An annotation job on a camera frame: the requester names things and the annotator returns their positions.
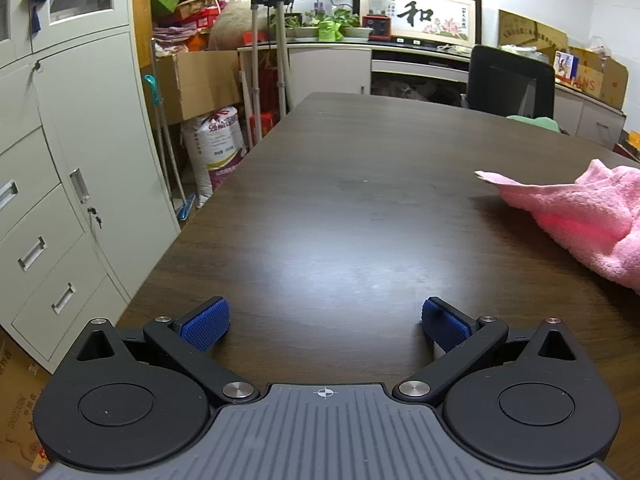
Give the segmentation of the grey metal cabinet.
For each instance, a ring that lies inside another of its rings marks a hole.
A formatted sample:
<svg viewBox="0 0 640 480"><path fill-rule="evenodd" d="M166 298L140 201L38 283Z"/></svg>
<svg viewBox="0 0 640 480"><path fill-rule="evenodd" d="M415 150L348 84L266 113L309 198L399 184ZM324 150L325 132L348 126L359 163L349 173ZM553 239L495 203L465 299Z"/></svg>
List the grey metal cabinet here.
<svg viewBox="0 0 640 480"><path fill-rule="evenodd" d="M1 0L1 325L54 370L177 237L132 0Z"/></svg>

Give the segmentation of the green cushion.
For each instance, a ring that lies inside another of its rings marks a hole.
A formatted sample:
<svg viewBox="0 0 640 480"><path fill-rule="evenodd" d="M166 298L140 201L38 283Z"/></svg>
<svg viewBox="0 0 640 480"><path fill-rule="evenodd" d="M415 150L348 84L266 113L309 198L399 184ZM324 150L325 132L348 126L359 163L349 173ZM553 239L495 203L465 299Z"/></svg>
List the green cushion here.
<svg viewBox="0 0 640 480"><path fill-rule="evenodd" d="M514 122L521 122L522 124L536 126L538 128L543 128L556 133L562 132L559 124L554 119L549 117L530 118L521 115L510 115L508 116L508 119L514 120Z"/></svg>

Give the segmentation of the framed calligraphy painting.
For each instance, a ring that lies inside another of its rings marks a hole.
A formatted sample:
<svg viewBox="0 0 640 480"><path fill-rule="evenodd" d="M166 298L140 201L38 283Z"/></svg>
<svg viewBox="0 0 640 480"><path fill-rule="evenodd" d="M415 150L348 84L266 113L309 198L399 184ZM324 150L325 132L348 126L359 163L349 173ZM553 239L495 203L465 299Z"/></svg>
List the framed calligraphy painting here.
<svg viewBox="0 0 640 480"><path fill-rule="evenodd" d="M352 0L363 24L360 6ZM391 42L428 46L449 44L472 48L482 42L482 0L390 0Z"/></svg>

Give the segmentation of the teal handled broom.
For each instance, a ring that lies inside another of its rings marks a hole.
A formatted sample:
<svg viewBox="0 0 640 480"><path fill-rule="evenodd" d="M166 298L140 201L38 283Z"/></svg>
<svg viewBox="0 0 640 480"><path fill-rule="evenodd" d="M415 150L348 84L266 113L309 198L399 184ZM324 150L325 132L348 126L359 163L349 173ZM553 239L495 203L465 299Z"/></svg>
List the teal handled broom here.
<svg viewBox="0 0 640 480"><path fill-rule="evenodd" d="M180 198L180 204L176 209L176 217L179 223L184 223L190 217L196 195L186 195L186 192L184 192L176 155L174 152L174 148L172 147L168 122L164 110L164 100L162 92L160 92L160 84L158 83L156 77L152 74L143 75L143 81L149 87L149 92L151 95L153 114L155 118L157 144L158 149L160 150L160 166L163 170L165 184L168 191L171 191L172 187L170 185L169 173L172 172Z"/></svg>

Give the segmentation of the white side counter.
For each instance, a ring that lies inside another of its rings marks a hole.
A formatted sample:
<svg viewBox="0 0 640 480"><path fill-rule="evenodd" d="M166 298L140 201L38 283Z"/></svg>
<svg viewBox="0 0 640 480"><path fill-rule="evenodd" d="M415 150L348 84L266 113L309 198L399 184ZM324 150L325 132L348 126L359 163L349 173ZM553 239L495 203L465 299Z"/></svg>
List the white side counter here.
<svg viewBox="0 0 640 480"><path fill-rule="evenodd" d="M437 49L409 49L393 44L288 45L290 74L286 90L293 108L314 92L378 94L460 103L466 93L470 59ZM624 136L626 115L605 102L559 82L555 85L554 119L571 136L612 148Z"/></svg>

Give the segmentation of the potted green plants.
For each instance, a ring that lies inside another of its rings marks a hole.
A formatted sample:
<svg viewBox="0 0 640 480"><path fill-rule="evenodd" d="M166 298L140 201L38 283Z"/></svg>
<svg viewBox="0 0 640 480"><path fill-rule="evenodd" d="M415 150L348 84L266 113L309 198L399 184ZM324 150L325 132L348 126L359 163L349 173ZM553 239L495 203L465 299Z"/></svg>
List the potted green plants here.
<svg viewBox="0 0 640 480"><path fill-rule="evenodd" d="M351 6L333 3L325 9L321 1L312 10L302 14L293 12L298 0L283 0L282 18L276 6L267 11L268 30L272 39L277 38L278 25L286 38L317 40L320 42L364 41L372 36L373 29L361 23L361 18Z"/></svg>

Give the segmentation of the white rice sack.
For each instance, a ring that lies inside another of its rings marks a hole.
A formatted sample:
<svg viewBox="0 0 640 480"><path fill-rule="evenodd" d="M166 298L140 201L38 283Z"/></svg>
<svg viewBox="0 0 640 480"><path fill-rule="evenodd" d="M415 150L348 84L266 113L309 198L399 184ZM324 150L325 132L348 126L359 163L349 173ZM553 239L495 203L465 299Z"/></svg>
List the white rice sack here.
<svg viewBox="0 0 640 480"><path fill-rule="evenodd" d="M221 107L183 122L180 131L201 208L247 153L238 111L234 106Z"/></svg>

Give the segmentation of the pink towel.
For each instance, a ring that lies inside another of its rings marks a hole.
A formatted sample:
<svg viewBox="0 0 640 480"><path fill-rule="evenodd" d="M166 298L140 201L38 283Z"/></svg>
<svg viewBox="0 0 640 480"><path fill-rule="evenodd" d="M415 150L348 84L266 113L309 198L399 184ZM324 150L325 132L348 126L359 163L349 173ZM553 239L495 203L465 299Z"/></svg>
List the pink towel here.
<svg viewBox="0 0 640 480"><path fill-rule="evenodd" d="M574 182L524 184L495 172L476 176L495 185L511 207L529 212L538 226L577 261L602 278L639 289L639 170L613 169L593 159Z"/></svg>

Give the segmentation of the black office chair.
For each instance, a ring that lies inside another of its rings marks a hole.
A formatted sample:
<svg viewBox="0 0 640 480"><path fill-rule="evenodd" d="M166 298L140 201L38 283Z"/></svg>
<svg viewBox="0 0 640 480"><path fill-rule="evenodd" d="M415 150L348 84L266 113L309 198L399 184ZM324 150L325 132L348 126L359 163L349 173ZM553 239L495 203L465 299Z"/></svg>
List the black office chair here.
<svg viewBox="0 0 640 480"><path fill-rule="evenodd" d="M501 117L554 116L554 70L545 62L498 48L472 49L465 106Z"/></svg>

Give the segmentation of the cardboard boxes on counter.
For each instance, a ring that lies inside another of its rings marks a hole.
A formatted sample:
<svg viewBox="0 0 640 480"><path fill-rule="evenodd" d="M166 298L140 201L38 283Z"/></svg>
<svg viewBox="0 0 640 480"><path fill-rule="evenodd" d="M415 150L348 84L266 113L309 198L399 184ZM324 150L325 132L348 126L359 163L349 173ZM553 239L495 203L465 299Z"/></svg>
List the cardboard boxes on counter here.
<svg viewBox="0 0 640 480"><path fill-rule="evenodd" d="M498 45L541 54L562 84L623 108L628 70L601 50L571 47L565 32L503 10L498 17Z"/></svg>

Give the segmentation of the orange box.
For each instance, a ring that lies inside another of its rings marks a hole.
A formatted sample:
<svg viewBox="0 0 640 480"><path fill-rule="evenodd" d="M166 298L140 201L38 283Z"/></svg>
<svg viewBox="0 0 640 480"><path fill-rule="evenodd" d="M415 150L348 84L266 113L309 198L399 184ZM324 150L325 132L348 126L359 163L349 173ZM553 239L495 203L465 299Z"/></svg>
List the orange box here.
<svg viewBox="0 0 640 480"><path fill-rule="evenodd" d="M640 152L640 133L638 131L626 132L625 143L636 152Z"/></svg>

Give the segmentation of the red blender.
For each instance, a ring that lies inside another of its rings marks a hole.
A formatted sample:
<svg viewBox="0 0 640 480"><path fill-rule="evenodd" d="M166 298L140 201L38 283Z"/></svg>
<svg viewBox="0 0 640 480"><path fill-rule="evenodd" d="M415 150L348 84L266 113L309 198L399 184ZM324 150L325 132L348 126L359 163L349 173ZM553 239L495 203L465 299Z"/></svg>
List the red blender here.
<svg viewBox="0 0 640 480"><path fill-rule="evenodd" d="M388 8L390 0L367 0L360 6L363 12L363 25L371 29L370 39L375 41L390 40L392 26Z"/></svg>

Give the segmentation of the large cardboard box left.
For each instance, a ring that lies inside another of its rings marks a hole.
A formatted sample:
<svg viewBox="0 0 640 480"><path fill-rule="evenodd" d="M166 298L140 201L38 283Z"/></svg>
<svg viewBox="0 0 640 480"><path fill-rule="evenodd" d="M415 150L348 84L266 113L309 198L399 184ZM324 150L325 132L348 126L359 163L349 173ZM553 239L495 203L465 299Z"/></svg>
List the large cardboard box left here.
<svg viewBox="0 0 640 480"><path fill-rule="evenodd" d="M242 101L238 52L180 52L160 58L156 74L169 125Z"/></svg>

